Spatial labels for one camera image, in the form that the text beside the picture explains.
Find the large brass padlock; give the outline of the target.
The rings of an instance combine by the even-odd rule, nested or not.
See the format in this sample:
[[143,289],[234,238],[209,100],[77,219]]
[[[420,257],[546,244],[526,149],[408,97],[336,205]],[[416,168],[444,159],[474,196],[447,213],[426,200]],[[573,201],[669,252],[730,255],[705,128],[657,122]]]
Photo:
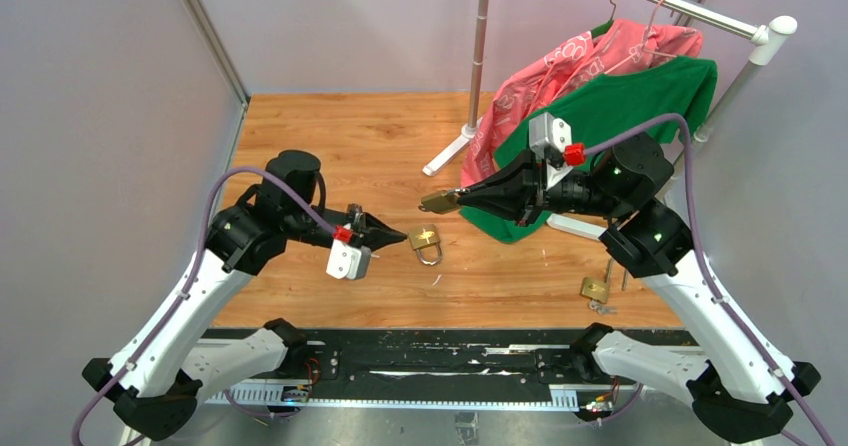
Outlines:
[[460,191],[455,189],[436,191],[423,196],[418,209],[426,213],[447,214],[460,208],[459,197]]

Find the small brass padlock with key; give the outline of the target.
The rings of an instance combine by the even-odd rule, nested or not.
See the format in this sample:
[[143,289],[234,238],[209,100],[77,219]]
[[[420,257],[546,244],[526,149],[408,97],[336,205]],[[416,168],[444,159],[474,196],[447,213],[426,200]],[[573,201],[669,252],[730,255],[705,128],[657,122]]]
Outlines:
[[614,260],[607,262],[605,273],[601,279],[584,277],[580,287],[580,296],[588,300],[588,307],[599,315],[613,315],[617,313],[614,306],[608,305],[611,291],[610,279],[612,276]]

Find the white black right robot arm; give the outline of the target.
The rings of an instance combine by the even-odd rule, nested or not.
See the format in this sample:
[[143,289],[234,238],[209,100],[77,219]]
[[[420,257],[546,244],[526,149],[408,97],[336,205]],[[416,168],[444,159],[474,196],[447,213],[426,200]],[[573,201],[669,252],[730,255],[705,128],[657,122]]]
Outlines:
[[694,207],[679,214],[657,200],[672,171],[654,138],[627,132],[569,145],[560,161],[524,151],[460,189],[457,202],[518,225],[571,209],[606,219],[606,252],[675,312],[704,352],[690,361],[593,323],[569,349],[577,379],[634,380],[689,406],[731,443],[786,435],[794,412],[809,410],[820,373],[783,354],[740,310],[707,261]]

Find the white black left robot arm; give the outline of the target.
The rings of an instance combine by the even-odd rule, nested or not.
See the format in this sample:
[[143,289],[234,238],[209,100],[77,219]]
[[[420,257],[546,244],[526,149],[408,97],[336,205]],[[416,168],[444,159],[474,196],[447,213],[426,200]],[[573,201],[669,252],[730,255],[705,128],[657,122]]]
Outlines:
[[327,249],[329,276],[359,280],[375,251],[405,240],[359,205],[327,208],[320,160],[308,152],[282,151],[258,175],[227,208],[216,210],[208,197],[182,278],[131,341],[83,370],[95,400],[110,401],[138,440],[173,436],[202,403],[256,375],[316,379],[306,336],[284,319],[214,352],[197,346],[222,308],[289,243]]

